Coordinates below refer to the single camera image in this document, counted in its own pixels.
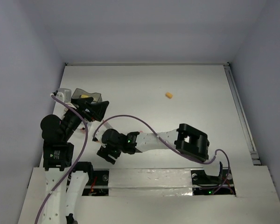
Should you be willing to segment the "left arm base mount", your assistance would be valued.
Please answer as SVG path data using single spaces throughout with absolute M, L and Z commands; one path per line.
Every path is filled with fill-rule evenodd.
M 108 196 L 109 170 L 94 170 L 93 177 L 86 184 L 82 196 Z

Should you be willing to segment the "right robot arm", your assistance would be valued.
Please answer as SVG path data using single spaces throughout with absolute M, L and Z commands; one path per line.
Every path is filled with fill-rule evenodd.
M 137 154 L 152 150 L 171 150 L 190 161 L 198 163 L 211 183 L 218 182 L 223 176 L 223 164 L 216 157 L 209 158 L 208 135 L 187 124 L 180 124 L 177 129 L 167 132 L 119 133 L 113 128 L 101 130 L 98 127 L 93 134 L 93 141 L 101 148 L 97 155 L 114 164 L 121 153 Z

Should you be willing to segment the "yellow pencil-shaped highlighter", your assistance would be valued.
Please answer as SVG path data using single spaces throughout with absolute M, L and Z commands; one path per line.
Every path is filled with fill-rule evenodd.
M 81 98 L 89 98 L 90 96 L 88 96 L 88 95 L 81 95 Z

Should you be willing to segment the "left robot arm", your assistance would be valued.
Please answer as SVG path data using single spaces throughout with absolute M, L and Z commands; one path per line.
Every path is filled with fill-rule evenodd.
M 70 106 L 51 97 L 68 110 L 63 119 L 54 114 L 44 117 L 40 127 L 43 142 L 45 199 L 35 218 L 36 224 L 76 224 L 77 210 L 86 184 L 94 179 L 90 162 L 80 162 L 88 142 L 87 122 L 102 121 L 109 101 L 95 103 L 92 97 L 77 98 Z M 74 145 L 69 139 L 83 123 L 85 127 L 82 149 L 73 160 Z

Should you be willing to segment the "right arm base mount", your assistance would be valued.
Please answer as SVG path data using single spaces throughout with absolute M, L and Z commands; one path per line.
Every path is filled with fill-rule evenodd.
M 223 168 L 222 162 L 218 176 L 206 175 L 203 169 L 191 170 L 192 190 L 195 196 L 236 195 L 231 171 Z

